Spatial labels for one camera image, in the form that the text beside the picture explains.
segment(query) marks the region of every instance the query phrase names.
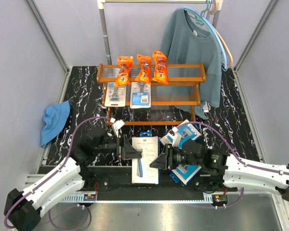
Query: orange package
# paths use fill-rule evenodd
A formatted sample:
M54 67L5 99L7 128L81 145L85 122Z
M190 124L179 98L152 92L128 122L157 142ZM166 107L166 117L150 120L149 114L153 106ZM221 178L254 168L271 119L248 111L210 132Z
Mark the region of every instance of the orange package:
M138 54L137 60L140 64L141 70L140 70L139 75L136 77L135 81L151 84L151 80L150 80L151 64L152 64L151 57Z
M158 83L168 84L167 56L161 51L154 51L153 59L155 61L155 71L152 80Z
M116 84L115 84L116 88L125 86L131 83L129 82L129 73L131 71L131 66L133 64L133 57L132 56L119 56L118 64L120 67L120 71L119 71Z

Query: metal rod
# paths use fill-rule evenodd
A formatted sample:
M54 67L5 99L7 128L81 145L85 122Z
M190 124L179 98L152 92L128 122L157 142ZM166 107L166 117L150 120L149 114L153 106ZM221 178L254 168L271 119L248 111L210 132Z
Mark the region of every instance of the metal rod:
M268 6L266 7L258 25L256 26L256 29L254 30L252 36L250 37L250 40L248 41L242 55L239 58L239 61L237 62L235 66L235 70L239 71L240 67L242 66L246 56L248 55L250 49L252 48L254 42L256 41L257 37L259 36L260 32L262 31L264 25L266 24L269 16L272 14L273 10L277 6L279 0L271 0Z
M134 2L134 3L207 3L206 0L104 0L104 3L115 3L115 2L119 2L119 3L123 3L123 2Z
M219 16L220 16L220 11L217 11L217 12L214 14L214 16L213 16L212 26L213 26L214 28L216 28L216 26L217 26L217 22L218 22Z
M110 54L109 40L108 40L108 34L107 34L105 12L104 12L104 9L99 9L99 11L100 11L100 17L101 17L101 23L102 23L102 31L103 31L103 36L104 36L107 64L111 65L112 62L111 62L111 54Z
M66 64L64 58L62 57L61 53L59 52L58 47L56 46L52 36L50 35L50 32L46 26L46 24L43 21L43 18L38 10L38 8L36 7L35 3L33 0L25 0L25 2L27 3L29 9L31 10L33 16L35 17L40 29L42 30L51 50L53 51L54 55L56 56L57 60L59 61L60 66L62 67L62 69L64 70L65 74L68 73L69 67Z

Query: clothing rack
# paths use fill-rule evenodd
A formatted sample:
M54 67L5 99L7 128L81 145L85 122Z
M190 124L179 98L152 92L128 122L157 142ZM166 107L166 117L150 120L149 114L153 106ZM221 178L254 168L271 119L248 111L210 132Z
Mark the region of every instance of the clothing rack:
M111 54L110 54L110 47L109 47L109 39L108 39L108 33L107 33L107 27L106 27L106 18L105 18L105 12L104 12L104 4L112 2L112 3L207 3L206 0L97 0L98 9L100 11L100 17L101 17L101 24L102 24L102 31L103 31L103 37L104 37L104 44L105 44L105 50L106 50L106 59L107 64L111 65ZM218 9L217 12L214 14L213 17L213 23L212 25L216 28L220 10L222 9L223 0L218 0Z

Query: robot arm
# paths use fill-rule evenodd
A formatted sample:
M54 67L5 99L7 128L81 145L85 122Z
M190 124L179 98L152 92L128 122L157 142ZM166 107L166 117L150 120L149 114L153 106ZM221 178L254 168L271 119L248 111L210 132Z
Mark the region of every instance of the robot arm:
M289 201L289 164L271 165L234 155L206 150L203 145L188 140L181 149L165 146L162 154L150 167L175 169L179 165L199 165L203 177L228 188L249 188L280 194Z
M13 189L7 196L4 215L7 215L20 198L31 193L12 210L8 219L17 230L33 230L53 206L71 193L94 187L95 174L87 167L98 153L116 153L124 160L141 158L141 153L129 144L126 136L118 134L106 138L88 133L83 142L73 148L66 162L66 159L63 159L56 168L21 192Z

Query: wire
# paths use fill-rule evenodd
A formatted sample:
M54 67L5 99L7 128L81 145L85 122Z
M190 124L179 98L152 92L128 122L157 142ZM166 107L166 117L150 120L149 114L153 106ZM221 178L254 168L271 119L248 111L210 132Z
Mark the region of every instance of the wire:
M89 217L89 214L91 215L91 212L90 212L90 210L89 210L87 207L83 206L83 208L85 208L85 209L87 210L87 216L86 216L86 218L82 221L82 223L81 223L78 227L76 227L76 228L74 228L74 229L63 229L63 228L57 226L57 225L53 222L53 219L52 219L51 214L50 214L50 210L48 211L48 218L49 218L50 223L51 223L56 229L58 229L58 230L62 230L62 231L76 231L76 230L79 230L82 226L84 226L84 224L86 223L86 221L87 221L87 219L88 219L88 217Z
M242 188L241 194L237 198L237 200L231 205L227 205L226 207L229 208L229 207L237 205L242 200L243 194L244 194L244 188ZM212 207L212 206L209 207L209 206L200 206L200 205L194 205L194 204L187 204L187 205L190 205L192 207L197 207L197 208L204 208L204 209L216 209L216 207Z
M221 133L219 133L216 129L212 128L210 125L204 124L204 123L200 123L200 122L187 122L185 124L179 125L177 126L177 128L187 125L187 124L198 124L204 127L209 128L211 131L214 131L222 140L223 142L226 144L226 146L230 149L231 154L233 154L235 156L235 158L237 159L238 162L240 162L241 164L243 164L246 167L252 167L255 169L259 169L259 170L263 170L263 171L267 171L267 172L274 172L274 173L278 173L278 174L285 174L289 176L289 172L280 172L278 170L273 170L273 169L269 169L269 168L265 168L265 167L259 167L259 166L255 166L255 165L251 165L251 164L246 164L244 161L242 161L242 159L235 153L234 149L231 147L231 145L227 142L227 140L221 135Z
M74 137L75 137L75 133L77 132L77 130L79 129L79 127L81 125L83 125L84 123L88 122L88 121L91 121L91 120L94 120L94 119L110 119L108 117L104 117L104 116L95 116L95 117L91 117L91 118L88 118L88 119L85 119L84 121L82 121L80 124L77 125L77 127L75 128L73 134L72 134L72 139L71 139L71 143L70 143L70 146L68 148L68 152L67 152L67 155L66 155L66 158L64 160L64 162L62 163L62 165L58 168L58 170L56 170L55 172L53 172L48 178L46 178L44 181L42 181L39 185L37 185L35 188L33 188L33 190L31 192L28 192L27 194L25 194L24 196L22 196L18 201L15 202L15 204L12 205L12 207L9 209L9 211L6 213L5 215L5 218L4 218L4 226L8 229L14 229L15 227L14 226L11 226L8 224L8 218L10 216L10 214L12 213L12 211L26 198L28 197L29 195L32 194L32 192L36 191L37 189L39 189L43 184L45 184L47 181L49 181L54 175L56 175L66 164L70 154L71 154L71 150L72 150L72 144L73 144L73 141L74 141Z

